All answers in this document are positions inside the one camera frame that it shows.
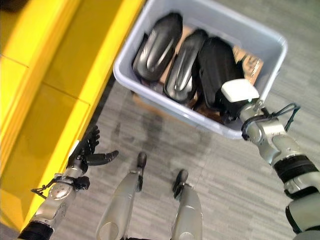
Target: black cable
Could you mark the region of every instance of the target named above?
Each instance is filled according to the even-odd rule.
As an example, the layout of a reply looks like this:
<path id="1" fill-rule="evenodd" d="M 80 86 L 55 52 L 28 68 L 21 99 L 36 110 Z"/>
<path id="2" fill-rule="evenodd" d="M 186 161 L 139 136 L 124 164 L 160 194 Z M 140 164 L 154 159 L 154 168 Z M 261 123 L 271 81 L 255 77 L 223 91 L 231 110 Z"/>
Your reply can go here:
<path id="1" fill-rule="evenodd" d="M 284 108 L 282 108 L 281 110 L 279 110 L 277 112 L 272 112 L 271 114 L 268 113 L 267 109 L 262 108 L 261 110 L 264 113 L 264 115 L 253 116 L 244 122 L 244 124 L 242 125 L 242 128 L 241 128 L 242 137 L 244 138 L 244 140 L 248 139 L 248 136 L 246 135 L 246 131 L 247 131 L 248 126 L 252 122 L 256 122 L 256 123 L 266 122 L 271 119 L 276 119 L 277 117 L 292 111 L 292 115 L 290 116 L 288 122 L 286 123 L 286 125 L 284 127 L 284 130 L 286 132 L 288 132 L 290 125 L 294 121 L 295 115 L 299 111 L 300 108 L 301 107 L 294 102 L 288 104 L 287 106 L 285 106 Z"/>

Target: robotic hand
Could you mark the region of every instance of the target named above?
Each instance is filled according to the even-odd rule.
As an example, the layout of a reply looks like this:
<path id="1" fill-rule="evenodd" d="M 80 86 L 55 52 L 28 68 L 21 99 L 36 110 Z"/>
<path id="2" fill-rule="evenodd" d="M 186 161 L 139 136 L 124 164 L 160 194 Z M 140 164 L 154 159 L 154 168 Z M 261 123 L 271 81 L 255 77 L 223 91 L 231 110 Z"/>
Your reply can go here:
<path id="1" fill-rule="evenodd" d="M 85 134 L 68 158 L 63 174 L 57 173 L 47 185 L 31 190 L 43 197 L 45 201 L 23 229 L 18 240 L 48 240 L 65 217 L 77 191 L 89 188 L 89 178 L 83 176 L 88 166 L 107 164 L 119 154 L 118 151 L 94 154 L 99 144 L 99 132 L 95 125 Z M 49 190 L 48 197 L 45 197 L 43 191 L 51 185 L 53 186 Z"/>
<path id="2" fill-rule="evenodd" d="M 285 214 L 297 234 L 294 240 L 320 239 L 320 172 L 287 134 L 300 107 L 292 103 L 268 113 L 258 91 L 246 79 L 227 81 L 216 97 L 230 119 L 241 120 L 242 137 L 258 147 L 282 180 L 284 193 L 293 200 Z M 293 114 L 284 127 L 277 117 L 290 111 Z"/>

